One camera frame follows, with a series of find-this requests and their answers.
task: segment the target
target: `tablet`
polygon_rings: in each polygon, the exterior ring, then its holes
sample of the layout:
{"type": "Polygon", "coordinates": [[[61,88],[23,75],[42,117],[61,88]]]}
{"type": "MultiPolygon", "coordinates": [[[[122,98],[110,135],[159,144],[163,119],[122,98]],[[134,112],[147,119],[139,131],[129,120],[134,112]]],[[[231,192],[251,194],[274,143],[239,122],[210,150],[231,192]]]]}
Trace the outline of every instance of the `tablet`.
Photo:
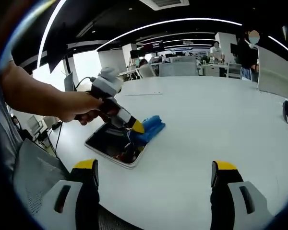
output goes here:
{"type": "Polygon", "coordinates": [[[85,145],[96,153],[127,168],[133,168],[145,146],[137,147],[127,137],[128,130],[105,123],[85,145]]]}

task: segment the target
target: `air vent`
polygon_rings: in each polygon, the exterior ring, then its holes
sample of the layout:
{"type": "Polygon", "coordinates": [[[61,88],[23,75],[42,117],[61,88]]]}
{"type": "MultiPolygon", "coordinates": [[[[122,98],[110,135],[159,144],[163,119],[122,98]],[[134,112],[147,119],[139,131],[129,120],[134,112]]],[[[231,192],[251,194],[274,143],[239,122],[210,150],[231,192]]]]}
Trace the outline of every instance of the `air vent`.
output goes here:
{"type": "Polygon", "coordinates": [[[140,0],[154,11],[159,11],[171,7],[189,6],[189,0],[140,0]]]}

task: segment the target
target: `cable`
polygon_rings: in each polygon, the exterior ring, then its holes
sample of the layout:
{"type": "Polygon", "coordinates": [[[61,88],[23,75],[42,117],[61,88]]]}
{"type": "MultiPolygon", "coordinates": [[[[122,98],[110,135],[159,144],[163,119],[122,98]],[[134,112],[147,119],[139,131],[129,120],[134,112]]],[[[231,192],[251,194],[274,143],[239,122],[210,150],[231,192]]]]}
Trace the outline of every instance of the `cable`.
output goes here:
{"type": "Polygon", "coordinates": [[[57,147],[58,147],[58,143],[59,143],[59,138],[60,138],[62,126],[63,126],[63,123],[62,123],[61,126],[60,126],[60,131],[59,131],[59,135],[58,135],[58,140],[57,140],[56,148],[55,148],[55,151],[54,151],[54,154],[56,155],[57,158],[58,158],[58,156],[57,156],[57,147]]]}
{"type": "Polygon", "coordinates": [[[78,86],[81,84],[81,82],[82,82],[83,80],[85,80],[85,79],[91,79],[91,77],[85,77],[85,78],[83,78],[83,79],[77,84],[76,89],[77,89],[78,86]]]}

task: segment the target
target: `computer monitor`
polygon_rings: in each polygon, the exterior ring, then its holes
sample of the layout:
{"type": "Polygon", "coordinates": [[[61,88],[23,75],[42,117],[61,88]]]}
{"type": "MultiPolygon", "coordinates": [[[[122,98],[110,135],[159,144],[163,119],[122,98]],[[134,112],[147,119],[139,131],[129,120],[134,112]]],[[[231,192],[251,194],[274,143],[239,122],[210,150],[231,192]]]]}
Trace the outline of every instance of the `computer monitor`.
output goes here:
{"type": "Polygon", "coordinates": [[[65,91],[66,92],[76,91],[75,84],[73,83],[73,73],[72,72],[64,79],[64,85],[65,85],[65,91]]]}

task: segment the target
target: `blue cloth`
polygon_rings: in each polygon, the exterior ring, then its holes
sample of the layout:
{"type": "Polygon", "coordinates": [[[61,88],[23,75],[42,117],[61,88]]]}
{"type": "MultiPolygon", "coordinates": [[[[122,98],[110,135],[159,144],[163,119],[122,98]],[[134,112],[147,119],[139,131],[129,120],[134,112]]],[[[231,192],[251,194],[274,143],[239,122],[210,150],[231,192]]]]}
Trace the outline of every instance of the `blue cloth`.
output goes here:
{"type": "Polygon", "coordinates": [[[129,131],[127,136],[131,142],[136,146],[146,145],[152,138],[154,138],[164,127],[159,116],[155,115],[142,122],[145,133],[140,134],[134,131],[129,131]]]}

